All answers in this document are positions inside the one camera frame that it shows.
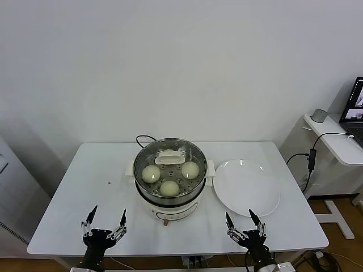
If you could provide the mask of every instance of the lid handle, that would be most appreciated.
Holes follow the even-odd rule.
[[[161,151],[155,159],[155,164],[182,164],[185,163],[185,157],[180,151],[164,150]]]

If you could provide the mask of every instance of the wooden floor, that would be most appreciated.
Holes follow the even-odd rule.
[[[363,265],[363,214],[354,207],[348,199],[334,200],[343,217],[351,227],[355,239],[347,240],[341,234],[336,224],[323,224],[322,227],[329,239],[329,247],[325,250],[332,253],[344,255],[355,262]],[[323,201],[309,201],[312,210],[315,213],[327,213]],[[363,272],[359,267],[341,257],[335,256],[343,272]],[[236,266],[244,266],[244,255],[230,255],[232,262]],[[78,263],[79,259],[70,258],[73,263]],[[133,257],[117,258],[117,260],[132,266],[136,269],[180,269],[183,268],[180,257]],[[210,267],[232,267],[227,256],[214,256],[208,259]],[[128,269],[110,258],[104,261],[106,269]],[[60,264],[53,260],[19,260],[19,259],[0,259],[1,272],[67,272]],[[314,271],[309,264],[303,263],[299,266],[298,272]]]

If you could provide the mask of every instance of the power cord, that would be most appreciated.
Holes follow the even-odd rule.
[[[206,258],[204,259],[204,261],[205,261],[206,266],[207,266],[208,268],[210,268],[209,263],[207,262]]]
[[[152,136],[149,136],[149,135],[138,135],[138,136],[136,136],[136,142],[137,142],[137,144],[138,144],[139,146],[141,146],[141,148],[144,148],[144,146],[143,146],[142,144],[140,144],[140,142],[138,141],[138,139],[139,139],[140,137],[146,137],[146,138],[150,138],[150,139],[152,139],[152,140],[156,141],[156,139],[155,139],[154,137],[152,137]]]
[[[228,258],[228,260],[229,260],[229,262],[234,266],[234,267],[237,267],[234,263],[233,263],[233,261],[231,260],[231,258],[229,257],[229,255],[227,255],[227,258]]]
[[[326,132],[326,133],[323,133],[321,134],[316,140],[315,140],[315,143],[313,145],[313,148],[312,149],[315,149],[315,145],[316,143],[318,142],[318,140],[324,136],[324,135],[349,135],[349,133],[334,133],[334,132]]]
[[[195,268],[195,256],[190,256],[189,260],[193,263],[193,268]]]
[[[250,272],[250,270],[248,269],[248,264],[247,264],[247,255],[249,254],[250,250],[248,250],[246,252],[246,255],[244,255],[244,267],[246,268],[247,272]]]
[[[289,162],[296,156],[307,156],[308,162],[307,162],[307,169],[309,170],[309,175],[306,179],[306,183],[305,183],[305,187],[302,190],[302,192],[304,193],[307,189],[307,186],[309,185],[309,181],[310,181],[310,177],[311,174],[313,172],[313,170],[315,169],[315,159],[316,159],[316,143],[318,143],[318,140],[324,136],[324,135],[349,135],[349,133],[333,133],[333,132],[326,132],[323,133],[321,135],[319,135],[319,137],[315,140],[313,147],[309,150],[309,153],[296,153],[294,155],[292,155],[288,161],[286,162],[286,165],[289,164]]]
[[[340,254],[337,254],[337,253],[332,253],[332,252],[326,252],[326,251],[323,251],[323,252],[324,253],[328,253],[328,254],[332,254],[332,255],[336,255],[336,256],[339,256],[339,257],[342,257],[342,258],[348,260],[349,262],[351,262],[351,263],[353,263],[353,264],[355,264],[357,266],[363,267],[363,265],[360,265],[359,263],[352,261],[351,259],[347,258],[346,256],[343,256],[343,255],[340,255]]]
[[[296,271],[301,264],[307,262],[316,272],[343,272],[337,260],[327,252],[317,251],[308,259],[303,255],[302,258],[303,261],[295,267]]]
[[[196,256],[197,261],[199,262],[199,268],[202,268],[202,257],[201,256]]]
[[[130,269],[132,269],[132,270],[135,270],[135,268],[133,268],[133,267],[131,267],[131,266],[128,266],[128,265],[124,264],[123,262],[120,262],[120,261],[118,261],[118,260],[116,260],[116,259],[114,259],[114,258],[112,258],[112,257],[111,257],[111,260],[113,260],[114,262],[117,262],[118,264],[121,264],[121,265],[123,265],[123,266],[126,266],[126,267],[128,267],[128,268],[130,268]]]
[[[294,154],[294,155],[292,155],[289,159],[288,159],[288,161],[286,162],[286,164],[289,164],[289,162],[291,161],[291,159],[292,158],[295,158],[296,156],[309,156],[309,153],[296,153],[296,154]]]

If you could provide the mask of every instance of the small gray object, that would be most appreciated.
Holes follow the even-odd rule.
[[[322,109],[316,109],[314,114],[311,116],[314,122],[322,123],[327,117],[328,113]]]

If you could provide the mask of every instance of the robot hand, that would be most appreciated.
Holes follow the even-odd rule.
[[[261,223],[259,217],[254,214],[253,211],[249,210],[251,219],[255,223],[257,229],[252,229],[249,231],[240,231],[235,228],[230,218],[228,212],[226,212],[227,219],[227,234],[229,237],[235,241],[238,245],[248,249],[251,253],[252,259],[254,260],[255,266],[254,271],[266,271],[271,272],[277,266],[277,263],[269,252],[269,248],[264,245],[267,235],[266,235],[266,224]],[[282,263],[279,265],[279,269],[283,271],[295,271],[290,263]]]
[[[86,221],[81,223],[83,242],[87,246],[87,251],[82,262],[77,267],[72,268],[71,272],[103,272],[102,260],[106,249],[116,245],[126,233],[126,210],[124,210],[120,225],[113,231],[98,228],[91,229],[96,210],[97,206],[89,213]]]

